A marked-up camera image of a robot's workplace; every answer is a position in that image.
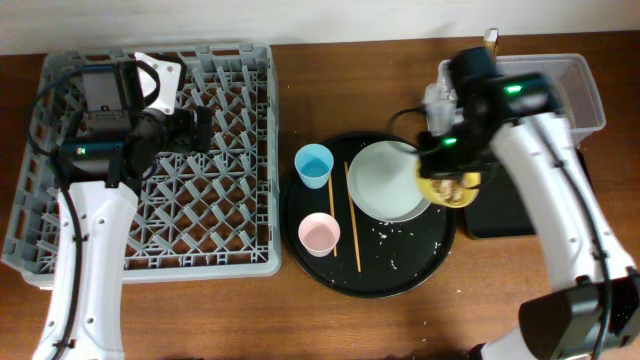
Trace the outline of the pink plastic cup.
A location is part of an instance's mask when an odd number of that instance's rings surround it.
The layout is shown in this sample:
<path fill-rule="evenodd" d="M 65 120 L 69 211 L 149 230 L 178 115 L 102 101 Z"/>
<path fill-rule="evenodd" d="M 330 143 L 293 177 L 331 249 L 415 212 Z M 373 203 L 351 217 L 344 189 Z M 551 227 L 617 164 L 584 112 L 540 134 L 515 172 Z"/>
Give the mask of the pink plastic cup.
<path fill-rule="evenodd" d="M 298 227 L 300 243 L 315 257 L 329 255 L 336 248 L 340 235 L 341 230 L 336 219 L 321 212 L 307 215 Z"/>

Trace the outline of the yellow plastic bowl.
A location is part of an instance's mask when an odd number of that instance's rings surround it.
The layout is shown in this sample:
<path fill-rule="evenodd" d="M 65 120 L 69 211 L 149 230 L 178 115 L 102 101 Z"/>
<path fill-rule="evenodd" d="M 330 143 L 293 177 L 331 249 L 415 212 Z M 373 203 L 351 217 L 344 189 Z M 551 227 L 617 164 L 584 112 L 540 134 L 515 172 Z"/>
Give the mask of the yellow plastic bowl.
<path fill-rule="evenodd" d="M 420 166 L 417 166 L 415 178 L 426 200 L 449 208 L 470 205 L 476 199 L 481 185 L 479 173 L 464 173 L 460 179 L 430 179 L 420 175 Z"/>

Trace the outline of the blue plastic cup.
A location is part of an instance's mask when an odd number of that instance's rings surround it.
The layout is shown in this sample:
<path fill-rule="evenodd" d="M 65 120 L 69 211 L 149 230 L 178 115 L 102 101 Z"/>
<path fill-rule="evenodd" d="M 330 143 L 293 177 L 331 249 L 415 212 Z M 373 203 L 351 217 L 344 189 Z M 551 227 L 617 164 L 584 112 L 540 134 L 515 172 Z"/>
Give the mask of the blue plastic cup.
<path fill-rule="evenodd" d="M 307 188 L 320 189 L 329 181 L 334 157 L 324 145 L 308 144 L 297 151 L 294 166 Z"/>

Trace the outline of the wooden chopstick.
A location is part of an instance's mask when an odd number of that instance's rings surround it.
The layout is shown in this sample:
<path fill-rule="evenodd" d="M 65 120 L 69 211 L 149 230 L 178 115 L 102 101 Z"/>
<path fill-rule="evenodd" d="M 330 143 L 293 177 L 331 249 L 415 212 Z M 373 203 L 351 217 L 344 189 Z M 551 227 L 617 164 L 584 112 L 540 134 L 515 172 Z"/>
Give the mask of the wooden chopstick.
<path fill-rule="evenodd" d="M 344 172 L 345 172 L 345 181 L 347 185 L 347 197 L 349 203 L 349 211 L 350 211 L 350 219 L 351 219 L 351 227 L 352 227 L 352 236 L 354 243 L 354 251 L 356 258 L 356 268 L 358 274 L 362 273 L 362 263 L 361 263 L 361 255 L 360 255 L 360 245 L 359 245 L 359 236 L 358 236 L 358 228 L 357 228 L 357 219 L 355 214 L 355 206 L 351 196 L 351 191 L 349 187 L 349 164 L 348 162 L 343 163 Z"/>
<path fill-rule="evenodd" d="M 332 180 L 332 174 L 331 173 L 329 173 L 329 179 L 328 179 L 328 196 L 329 196 L 329 214 L 335 220 L 333 180 Z M 337 257 L 337 255 L 338 255 L 337 247 L 333 248 L 333 255 L 334 255 L 334 257 Z"/>

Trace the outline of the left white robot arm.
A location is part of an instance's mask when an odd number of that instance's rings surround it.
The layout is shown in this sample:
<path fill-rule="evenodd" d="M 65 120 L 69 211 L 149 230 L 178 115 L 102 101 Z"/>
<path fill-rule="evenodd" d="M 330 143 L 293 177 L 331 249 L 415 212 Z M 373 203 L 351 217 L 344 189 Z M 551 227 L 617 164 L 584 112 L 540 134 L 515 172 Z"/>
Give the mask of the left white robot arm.
<path fill-rule="evenodd" d="M 206 153 L 213 115 L 176 106 L 186 66 L 178 57 L 133 59 L 74 69 L 47 84 L 38 102 L 79 77 L 86 107 L 45 156 L 58 185 L 59 245 L 53 290 L 36 359 L 121 359 L 124 256 L 140 187 L 162 152 Z"/>

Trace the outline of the grey round plate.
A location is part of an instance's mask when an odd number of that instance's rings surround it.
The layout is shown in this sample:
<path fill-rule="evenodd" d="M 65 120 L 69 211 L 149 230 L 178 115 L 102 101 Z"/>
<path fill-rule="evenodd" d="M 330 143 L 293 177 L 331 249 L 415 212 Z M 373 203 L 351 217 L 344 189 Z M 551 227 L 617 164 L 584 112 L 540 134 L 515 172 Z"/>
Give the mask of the grey round plate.
<path fill-rule="evenodd" d="M 379 141 L 364 147 L 352 160 L 348 189 L 366 215 L 401 223 L 421 215 L 431 204 L 418 189 L 416 149 L 400 141 Z"/>

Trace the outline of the food scraps and rice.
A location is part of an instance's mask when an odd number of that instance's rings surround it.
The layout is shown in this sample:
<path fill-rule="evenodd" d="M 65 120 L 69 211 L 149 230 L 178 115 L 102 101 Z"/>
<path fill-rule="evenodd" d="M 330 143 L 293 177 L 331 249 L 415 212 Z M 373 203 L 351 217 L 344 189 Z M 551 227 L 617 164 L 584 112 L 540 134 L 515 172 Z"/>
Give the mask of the food scraps and rice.
<path fill-rule="evenodd" d="M 461 207 L 468 203 L 473 194 L 472 189 L 465 187 L 465 183 L 458 180 L 433 180 L 432 188 L 442 204 L 453 207 Z"/>

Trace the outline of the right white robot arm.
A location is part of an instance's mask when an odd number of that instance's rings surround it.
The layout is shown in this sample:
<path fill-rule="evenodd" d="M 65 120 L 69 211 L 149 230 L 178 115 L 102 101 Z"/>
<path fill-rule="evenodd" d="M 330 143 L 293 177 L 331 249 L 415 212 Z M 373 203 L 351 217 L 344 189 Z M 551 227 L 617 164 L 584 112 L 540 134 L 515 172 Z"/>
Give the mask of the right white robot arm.
<path fill-rule="evenodd" d="M 639 272 L 611 230 L 576 156 L 549 81 L 507 76 L 483 47 L 448 63 L 455 119 L 420 134 L 417 176 L 457 180 L 503 166 L 541 241 L 551 292 L 523 303 L 517 326 L 473 359 L 598 358 L 639 336 Z"/>

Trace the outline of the gold snack wrapper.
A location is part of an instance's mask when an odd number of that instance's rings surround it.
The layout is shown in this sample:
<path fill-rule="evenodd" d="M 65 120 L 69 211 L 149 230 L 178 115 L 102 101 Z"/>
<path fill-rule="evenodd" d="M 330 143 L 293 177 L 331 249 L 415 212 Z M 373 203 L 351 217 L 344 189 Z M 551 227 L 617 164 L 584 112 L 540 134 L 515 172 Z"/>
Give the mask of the gold snack wrapper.
<path fill-rule="evenodd" d="M 483 38 L 483 46 L 487 49 L 493 59 L 496 59 L 498 53 L 499 30 L 497 28 L 489 28 L 485 31 Z"/>

